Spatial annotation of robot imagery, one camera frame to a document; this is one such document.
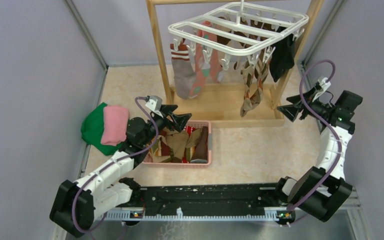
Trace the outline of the beige argyle sock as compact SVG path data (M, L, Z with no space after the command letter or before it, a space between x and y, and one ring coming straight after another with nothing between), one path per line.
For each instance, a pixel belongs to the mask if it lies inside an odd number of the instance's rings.
M267 76L269 74L269 64L271 58L269 60L264 60L265 50L263 49L260 52L260 56L257 64L254 69L254 76L257 79L257 89L254 94L250 97L251 108L256 108L263 99L263 83L266 81Z
M248 60L243 65L241 74L243 76L244 83L244 96L243 103L239 111L241 117L244 117L249 111L254 110L261 103L263 87L259 70L258 66L256 69L255 66L251 65ZM250 91L254 78L256 78L256 90L251 95Z

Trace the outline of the black sock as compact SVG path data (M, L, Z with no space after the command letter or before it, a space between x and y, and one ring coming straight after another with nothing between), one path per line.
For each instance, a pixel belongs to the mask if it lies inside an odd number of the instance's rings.
M271 56L269 71L273 81L277 83L278 80L286 73L286 71L291 69L295 64L294 35L290 34L284 39L274 43L272 47L274 48L274 52Z

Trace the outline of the white clip hanger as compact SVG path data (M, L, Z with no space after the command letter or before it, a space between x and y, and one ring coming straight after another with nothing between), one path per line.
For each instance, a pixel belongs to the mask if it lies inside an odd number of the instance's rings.
M236 48L205 39L203 36L198 36L198 31L226 36L227 34L216 29L216 26L224 26L228 29L239 31L242 28L240 25L241 19L248 23L254 20L256 22L270 24L271 29L279 33L281 40L283 40L290 34L293 34L294 38L300 37L304 32L303 26L308 23L310 18L306 14L254 3L246 3L242 0L240 2L227 3L205 14L173 23L168 26L168 32L174 35L173 44L176 50L182 40L186 40L188 42L187 48L189 52L195 56L196 45L199 44L203 48L202 52L205 62L209 63L213 50L221 53L225 50L229 54L234 54ZM211 22L212 28L203 25L202 22L204 21ZM247 57L247 60L251 64L252 57L245 56L246 54L250 54L250 51L251 49L248 48L240 50L239 53L242 54L242 57Z

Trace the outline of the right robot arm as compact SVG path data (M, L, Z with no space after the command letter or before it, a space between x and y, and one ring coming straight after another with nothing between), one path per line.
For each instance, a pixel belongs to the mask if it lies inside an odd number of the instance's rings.
M363 97L344 90L335 104L322 103L317 91L311 89L302 96L286 99L289 104L277 107L290 121L303 120L318 114L326 124L320 134L320 150L316 165L299 180L289 176L281 178L273 192L279 206L300 208L322 222L328 221L352 193L346 182L344 162L347 145L355 132L351 121Z

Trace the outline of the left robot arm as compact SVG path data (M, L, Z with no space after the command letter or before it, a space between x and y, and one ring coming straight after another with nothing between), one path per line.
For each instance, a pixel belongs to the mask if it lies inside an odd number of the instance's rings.
M126 141L110 159L88 175L59 185L49 219L79 238L93 231L95 220L109 210L122 204L136 206L141 194L119 179L142 163L163 129L185 128L192 114L175 114L176 109L177 105L163 104L146 113L148 120L129 119Z

